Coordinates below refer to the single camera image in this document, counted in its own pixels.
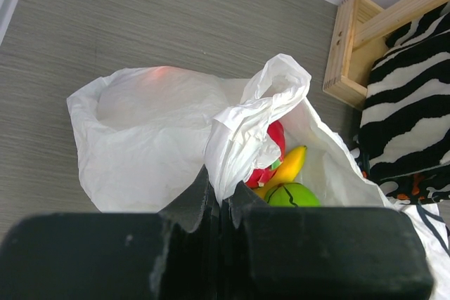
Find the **red fake dragon fruit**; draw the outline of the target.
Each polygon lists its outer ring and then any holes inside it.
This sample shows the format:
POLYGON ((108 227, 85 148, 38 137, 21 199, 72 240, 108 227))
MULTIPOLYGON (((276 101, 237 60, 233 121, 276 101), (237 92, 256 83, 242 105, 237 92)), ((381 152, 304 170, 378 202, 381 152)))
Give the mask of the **red fake dragon fruit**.
POLYGON ((269 125, 267 136, 271 141, 265 148, 266 152, 245 182, 252 189, 261 188, 268 183, 285 157, 285 133, 283 125, 278 120, 269 125))

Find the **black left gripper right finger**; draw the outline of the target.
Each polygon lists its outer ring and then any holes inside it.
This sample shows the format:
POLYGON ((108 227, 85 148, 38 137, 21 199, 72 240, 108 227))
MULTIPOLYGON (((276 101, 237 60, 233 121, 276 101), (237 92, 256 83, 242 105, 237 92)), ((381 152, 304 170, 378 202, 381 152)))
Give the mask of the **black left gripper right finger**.
POLYGON ((268 206, 261 197, 241 181, 237 184, 234 194, 222 201, 221 212, 224 218, 231 222, 231 227, 238 229, 245 210, 268 206))

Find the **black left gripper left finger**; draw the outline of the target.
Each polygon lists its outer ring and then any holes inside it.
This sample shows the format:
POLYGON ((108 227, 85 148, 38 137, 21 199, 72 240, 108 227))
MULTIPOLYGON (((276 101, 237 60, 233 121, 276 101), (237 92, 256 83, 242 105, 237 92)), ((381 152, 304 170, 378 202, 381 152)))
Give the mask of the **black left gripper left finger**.
POLYGON ((218 215, 218 210, 214 189, 207 169, 203 166, 192 184, 158 214, 179 224, 187 233, 192 233, 199 229, 202 221, 210 214, 218 215))

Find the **green fake watermelon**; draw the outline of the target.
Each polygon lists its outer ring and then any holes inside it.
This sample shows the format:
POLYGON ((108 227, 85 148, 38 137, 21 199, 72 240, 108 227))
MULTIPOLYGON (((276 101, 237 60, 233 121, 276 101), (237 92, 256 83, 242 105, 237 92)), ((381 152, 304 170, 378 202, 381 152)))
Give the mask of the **green fake watermelon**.
POLYGON ((273 207, 319 207, 315 194, 301 183, 281 183, 271 188, 264 196, 265 202, 273 207))

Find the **white plastic bag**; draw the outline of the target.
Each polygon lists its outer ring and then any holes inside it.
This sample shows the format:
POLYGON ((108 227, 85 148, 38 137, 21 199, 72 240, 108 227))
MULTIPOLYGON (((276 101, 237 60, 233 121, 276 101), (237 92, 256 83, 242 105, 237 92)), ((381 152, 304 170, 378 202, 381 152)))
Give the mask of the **white plastic bag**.
POLYGON ((79 181, 102 212, 159 211, 205 166, 218 202, 266 152, 279 121, 290 147, 307 147, 296 179, 325 206, 363 206, 371 192, 341 137, 307 100, 311 75, 286 54, 250 79, 162 66, 116 71, 67 98, 79 181))

